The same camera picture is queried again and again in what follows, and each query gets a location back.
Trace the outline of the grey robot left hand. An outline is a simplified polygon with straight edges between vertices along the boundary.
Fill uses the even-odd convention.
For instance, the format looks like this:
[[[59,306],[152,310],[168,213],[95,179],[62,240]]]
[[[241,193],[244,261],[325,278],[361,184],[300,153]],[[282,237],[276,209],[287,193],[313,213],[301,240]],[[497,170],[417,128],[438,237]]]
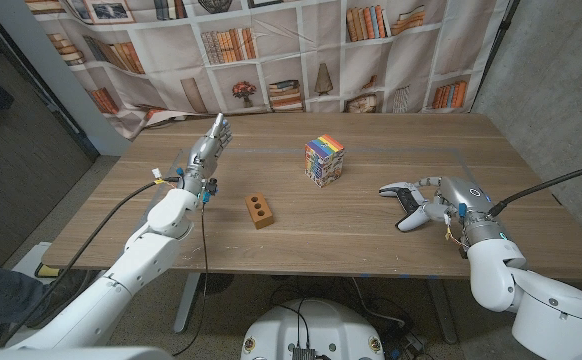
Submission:
[[[217,169],[218,159],[231,140],[231,125],[219,113],[207,133],[192,146],[178,188],[198,196]]]

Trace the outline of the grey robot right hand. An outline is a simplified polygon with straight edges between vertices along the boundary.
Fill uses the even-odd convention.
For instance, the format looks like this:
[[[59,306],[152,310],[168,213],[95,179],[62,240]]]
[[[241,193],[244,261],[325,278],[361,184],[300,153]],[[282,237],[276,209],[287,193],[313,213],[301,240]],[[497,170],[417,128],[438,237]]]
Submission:
[[[480,242],[506,244],[504,227],[488,211],[488,195],[475,183],[459,177],[426,177],[416,187],[435,186],[432,200],[424,200],[413,214],[415,229],[429,220],[444,222],[445,238],[468,250]]]

